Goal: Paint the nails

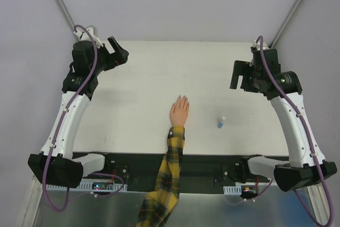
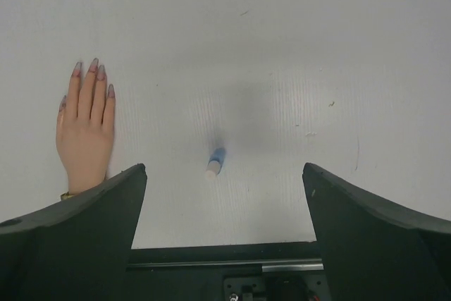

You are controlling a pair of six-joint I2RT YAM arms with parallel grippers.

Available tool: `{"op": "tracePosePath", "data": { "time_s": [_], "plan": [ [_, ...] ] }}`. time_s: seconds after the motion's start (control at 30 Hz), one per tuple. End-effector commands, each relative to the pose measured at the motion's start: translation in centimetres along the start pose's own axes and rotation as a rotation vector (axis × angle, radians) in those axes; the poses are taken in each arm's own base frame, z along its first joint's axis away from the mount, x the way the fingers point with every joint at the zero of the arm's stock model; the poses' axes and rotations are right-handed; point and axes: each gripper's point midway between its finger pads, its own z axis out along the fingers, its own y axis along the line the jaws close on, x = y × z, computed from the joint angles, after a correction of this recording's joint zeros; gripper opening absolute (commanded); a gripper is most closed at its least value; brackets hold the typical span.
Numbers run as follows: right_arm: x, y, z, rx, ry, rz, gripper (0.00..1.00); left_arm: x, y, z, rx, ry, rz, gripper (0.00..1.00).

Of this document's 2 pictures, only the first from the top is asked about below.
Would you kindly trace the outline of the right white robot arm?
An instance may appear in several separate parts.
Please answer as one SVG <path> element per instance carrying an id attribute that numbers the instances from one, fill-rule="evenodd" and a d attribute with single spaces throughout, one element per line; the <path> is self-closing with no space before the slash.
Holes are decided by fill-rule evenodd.
<path id="1" fill-rule="evenodd" d="M 337 173 L 334 162 L 326 160 L 310 130 L 304 109 L 302 87 L 293 71 L 282 72 L 277 50 L 252 46 L 252 61 L 235 61 L 230 88 L 261 93 L 274 108 L 288 147 L 288 161 L 259 154 L 244 156 L 231 179 L 245 183 L 258 175 L 272 179 L 284 191 L 296 190 L 321 182 Z"/>

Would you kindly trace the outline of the yellow plaid sleeve forearm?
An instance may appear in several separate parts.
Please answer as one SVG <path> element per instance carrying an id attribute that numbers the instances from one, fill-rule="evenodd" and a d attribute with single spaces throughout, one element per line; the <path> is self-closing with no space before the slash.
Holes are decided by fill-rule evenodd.
<path id="1" fill-rule="evenodd" d="M 136 226 L 164 226 L 180 197 L 180 171 L 185 145 L 184 127 L 172 127 L 167 137 L 155 188 L 142 202 Z"/>

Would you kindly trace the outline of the mannequin hand with nails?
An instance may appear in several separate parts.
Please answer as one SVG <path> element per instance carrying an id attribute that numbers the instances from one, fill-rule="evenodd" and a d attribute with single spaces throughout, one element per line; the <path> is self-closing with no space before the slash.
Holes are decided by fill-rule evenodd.
<path id="1" fill-rule="evenodd" d="M 170 110 L 170 121 L 173 127 L 183 127 L 189 115 L 189 101 L 186 96 L 179 96 Z"/>

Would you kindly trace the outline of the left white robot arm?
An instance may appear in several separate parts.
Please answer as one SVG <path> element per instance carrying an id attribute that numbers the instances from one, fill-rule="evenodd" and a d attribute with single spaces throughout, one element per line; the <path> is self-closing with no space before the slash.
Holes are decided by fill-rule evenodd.
<path id="1" fill-rule="evenodd" d="M 73 147 L 81 119 L 98 86 L 98 76 L 127 62 L 129 52 L 114 37 L 94 50 L 89 39 L 73 45 L 69 72 L 63 81 L 61 106 L 50 135 L 39 154 L 31 154 L 28 165 L 41 184 L 76 188 L 82 178 L 95 172 L 108 178 L 112 165 L 98 153 L 73 158 Z"/>

